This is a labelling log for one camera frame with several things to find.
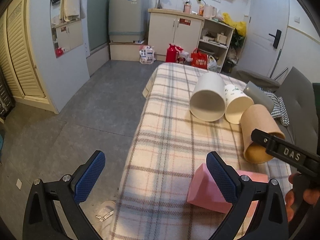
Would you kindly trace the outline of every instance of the gray sofa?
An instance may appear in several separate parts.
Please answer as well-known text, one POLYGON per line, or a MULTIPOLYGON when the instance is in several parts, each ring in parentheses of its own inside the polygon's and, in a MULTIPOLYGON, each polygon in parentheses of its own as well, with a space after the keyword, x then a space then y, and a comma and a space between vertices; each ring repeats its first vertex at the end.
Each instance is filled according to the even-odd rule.
POLYGON ((271 78, 236 67, 231 76, 246 83, 251 81, 282 97, 290 125, 284 127, 279 122, 277 124, 286 141, 310 153, 317 153, 318 117, 314 91, 312 83, 299 70, 293 67, 281 85, 271 78))

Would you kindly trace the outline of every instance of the screw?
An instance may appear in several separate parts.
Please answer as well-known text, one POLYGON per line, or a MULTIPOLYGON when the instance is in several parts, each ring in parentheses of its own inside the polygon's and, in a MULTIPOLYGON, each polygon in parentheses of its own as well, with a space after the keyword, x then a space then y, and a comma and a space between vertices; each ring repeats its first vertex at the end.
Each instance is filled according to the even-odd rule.
POLYGON ((278 185, 278 181, 277 181, 276 179, 272 179, 272 180, 271 180, 271 183, 272 183, 273 185, 278 185))
POLYGON ((34 181, 33 181, 33 184, 35 184, 35 185, 38 185, 40 183, 40 179, 35 179, 34 181))
POLYGON ((64 175, 62 178, 63 181, 69 181, 70 179, 71 179, 70 175, 64 175))
POLYGON ((241 176, 241 179, 243 180, 243 181, 249 181, 249 176, 247 176, 247 175, 242 175, 241 176))

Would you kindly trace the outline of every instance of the red shopping bag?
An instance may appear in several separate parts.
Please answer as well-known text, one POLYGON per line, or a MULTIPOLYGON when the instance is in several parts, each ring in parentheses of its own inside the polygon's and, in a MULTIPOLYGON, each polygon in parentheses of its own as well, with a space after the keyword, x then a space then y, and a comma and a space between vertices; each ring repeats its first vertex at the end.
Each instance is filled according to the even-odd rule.
POLYGON ((203 54, 199 51, 199 49, 195 49, 193 53, 191 53, 191 66, 207 69, 208 65, 208 55, 203 54))

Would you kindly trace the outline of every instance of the gingham cloth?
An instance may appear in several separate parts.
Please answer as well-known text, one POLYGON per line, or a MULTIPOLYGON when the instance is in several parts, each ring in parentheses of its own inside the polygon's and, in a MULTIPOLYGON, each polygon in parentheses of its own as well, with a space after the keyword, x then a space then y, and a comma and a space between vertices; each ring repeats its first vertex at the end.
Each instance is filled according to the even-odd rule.
POLYGON ((275 103, 275 107, 273 108, 271 112, 271 116, 273 119, 279 119, 281 124, 284 127, 287 127, 289 122, 289 117, 287 114, 287 110, 285 109, 284 102, 282 97, 277 97, 274 93, 264 91, 275 103))
MULTIPOLYGON (((290 190, 289 165, 276 159, 258 165, 244 160, 239 125, 224 117, 203 122, 191 114, 190 96, 206 72, 173 63, 155 71, 122 175, 111 240, 208 239, 225 214, 188 204, 186 199, 195 170, 211 151, 236 170, 276 178, 284 194, 290 190)), ((245 87, 241 81, 221 77, 225 84, 245 87)), ((250 220, 245 219, 236 238, 250 220)))

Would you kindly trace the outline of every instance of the finger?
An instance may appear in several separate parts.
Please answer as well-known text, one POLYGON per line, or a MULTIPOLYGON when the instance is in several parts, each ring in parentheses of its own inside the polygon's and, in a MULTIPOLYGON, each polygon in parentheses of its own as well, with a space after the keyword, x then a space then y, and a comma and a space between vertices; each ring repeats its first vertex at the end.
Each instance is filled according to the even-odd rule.
POLYGON ((288 222, 290 222, 290 221, 293 219, 294 211, 293 211, 293 209, 292 209, 290 206, 288 206, 288 205, 286 205, 285 209, 286 209, 286 211, 287 211, 288 222))
POLYGON ((306 189, 303 193, 303 199, 310 205, 315 205, 320 197, 320 191, 316 189, 306 189))
POLYGON ((289 176, 289 182, 291 183, 291 184, 293 184, 293 177, 294 176, 296 176, 298 173, 294 173, 294 174, 291 174, 290 176, 289 176))
POLYGON ((284 197, 284 201, 290 207, 294 203, 294 193, 290 190, 284 197))

